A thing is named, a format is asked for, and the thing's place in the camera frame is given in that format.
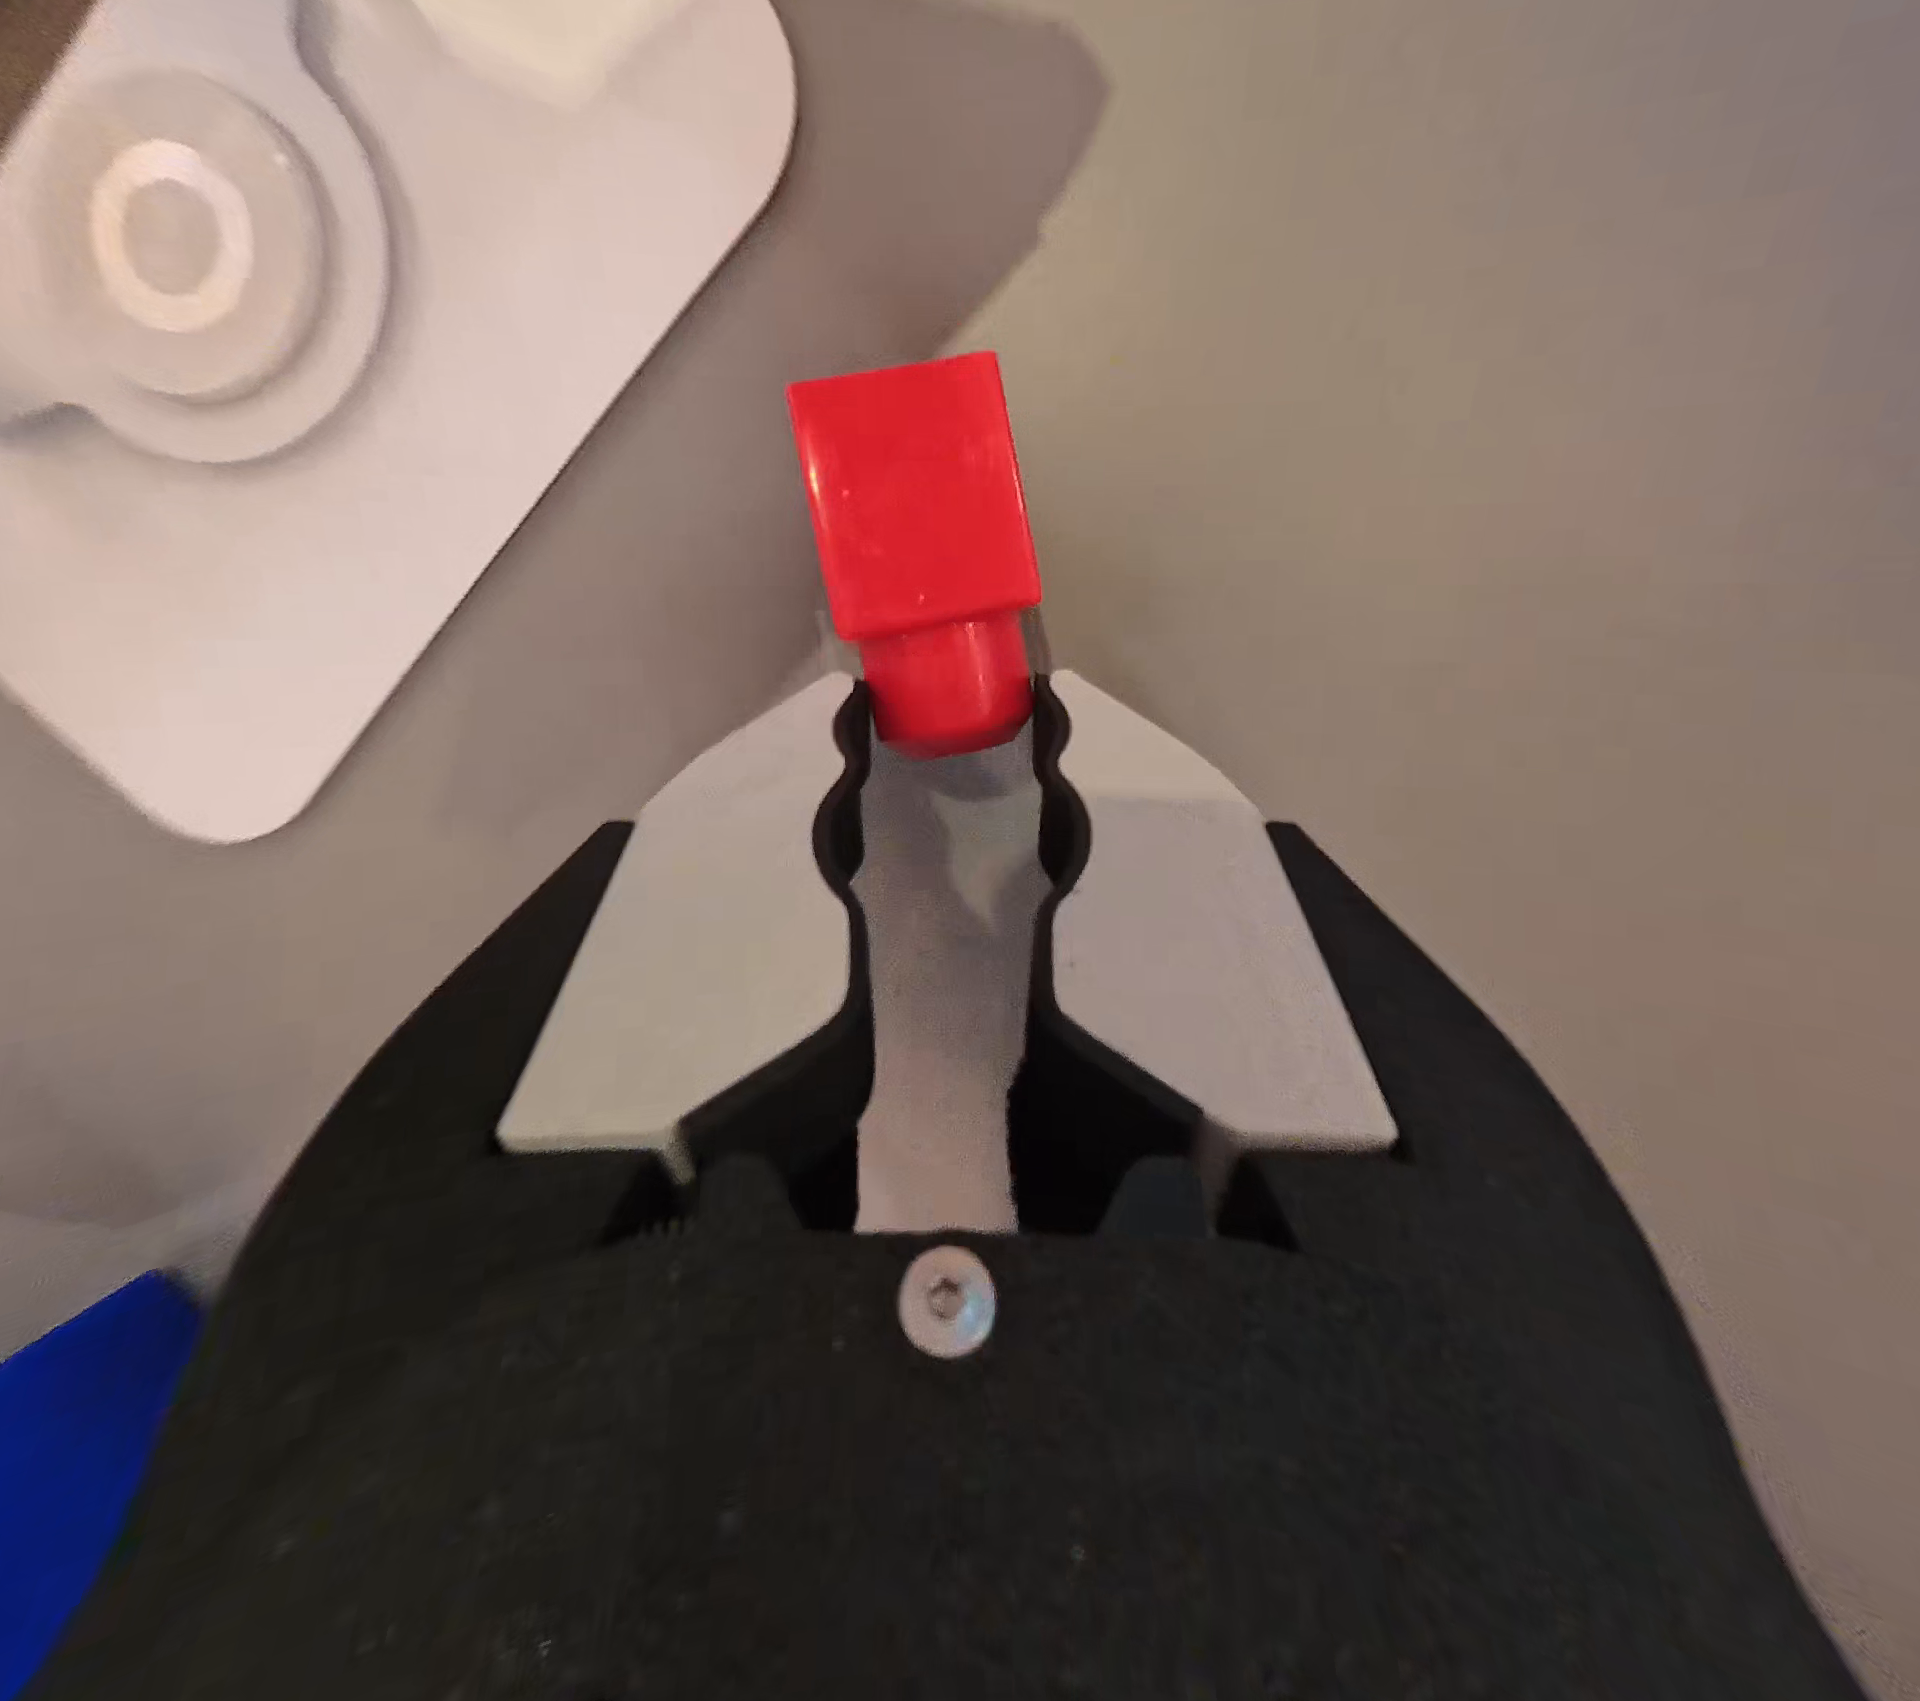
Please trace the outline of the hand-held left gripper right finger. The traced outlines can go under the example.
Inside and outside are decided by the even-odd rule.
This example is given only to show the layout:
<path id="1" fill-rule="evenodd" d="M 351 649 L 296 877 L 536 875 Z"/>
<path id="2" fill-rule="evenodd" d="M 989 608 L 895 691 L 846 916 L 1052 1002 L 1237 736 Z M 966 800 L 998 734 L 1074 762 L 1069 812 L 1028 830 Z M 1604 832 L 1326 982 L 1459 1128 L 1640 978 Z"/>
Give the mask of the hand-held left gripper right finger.
<path id="1" fill-rule="evenodd" d="M 1033 682 L 1039 790 L 1017 1185 L 1387 1154 L 1399 1128 L 1257 805 L 1081 675 Z"/>

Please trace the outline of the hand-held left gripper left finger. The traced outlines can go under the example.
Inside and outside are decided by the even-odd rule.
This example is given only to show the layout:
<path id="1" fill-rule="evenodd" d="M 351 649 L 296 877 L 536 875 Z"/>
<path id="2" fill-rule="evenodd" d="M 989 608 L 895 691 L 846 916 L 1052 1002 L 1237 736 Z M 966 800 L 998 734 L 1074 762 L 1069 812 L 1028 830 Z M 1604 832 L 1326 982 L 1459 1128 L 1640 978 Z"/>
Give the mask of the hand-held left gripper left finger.
<path id="1" fill-rule="evenodd" d="M 689 1185 L 755 1146 L 774 1067 L 865 995 L 852 875 L 817 835 L 865 777 L 858 689 L 809 680 L 641 805 L 495 1122 L 504 1152 L 641 1152 Z"/>

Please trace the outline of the red one-stud block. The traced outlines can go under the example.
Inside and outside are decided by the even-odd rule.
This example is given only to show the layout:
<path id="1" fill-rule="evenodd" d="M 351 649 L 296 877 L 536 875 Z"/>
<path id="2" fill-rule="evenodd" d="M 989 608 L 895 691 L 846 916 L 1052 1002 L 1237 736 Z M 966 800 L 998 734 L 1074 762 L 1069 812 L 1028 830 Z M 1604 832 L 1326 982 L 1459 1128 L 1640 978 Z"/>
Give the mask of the red one-stud block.
<path id="1" fill-rule="evenodd" d="M 1043 585 L 998 355 L 802 381 L 784 400 L 875 736 L 922 761 L 1004 744 L 1033 706 L 1024 619 Z"/>

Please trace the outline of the blue plastic bin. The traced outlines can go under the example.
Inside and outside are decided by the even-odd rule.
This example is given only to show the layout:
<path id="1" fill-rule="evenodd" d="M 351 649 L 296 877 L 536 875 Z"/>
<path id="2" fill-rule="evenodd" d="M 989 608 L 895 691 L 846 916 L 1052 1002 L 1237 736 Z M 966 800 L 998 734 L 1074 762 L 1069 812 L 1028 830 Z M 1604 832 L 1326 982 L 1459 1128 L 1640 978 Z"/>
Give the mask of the blue plastic bin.
<path id="1" fill-rule="evenodd" d="M 1 1696 L 20 1697 L 107 1563 L 202 1325 L 161 1273 L 1 1363 Z"/>

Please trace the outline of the grey desk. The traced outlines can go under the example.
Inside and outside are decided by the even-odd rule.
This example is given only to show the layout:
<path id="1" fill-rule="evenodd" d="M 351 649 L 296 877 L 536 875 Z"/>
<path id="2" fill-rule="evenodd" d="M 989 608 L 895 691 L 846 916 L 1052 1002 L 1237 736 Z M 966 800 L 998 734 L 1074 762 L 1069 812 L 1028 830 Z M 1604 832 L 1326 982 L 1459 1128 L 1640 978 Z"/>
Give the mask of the grey desk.
<path id="1" fill-rule="evenodd" d="M 1915 0 L 774 5 L 778 200 L 299 821 L 3 709 L 3 1339 L 804 675 L 785 382 L 989 347 L 1053 653 L 1539 1069 L 1915 1697 Z"/>

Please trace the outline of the white tilting stand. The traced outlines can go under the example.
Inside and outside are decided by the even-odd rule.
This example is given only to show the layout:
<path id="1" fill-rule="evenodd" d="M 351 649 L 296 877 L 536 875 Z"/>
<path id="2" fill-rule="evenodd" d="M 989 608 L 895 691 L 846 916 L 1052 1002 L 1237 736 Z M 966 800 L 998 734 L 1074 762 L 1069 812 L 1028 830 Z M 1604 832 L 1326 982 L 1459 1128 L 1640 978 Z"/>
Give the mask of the white tilting stand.
<path id="1" fill-rule="evenodd" d="M 771 198 L 769 0 L 3 0 L 3 695 L 287 825 Z"/>

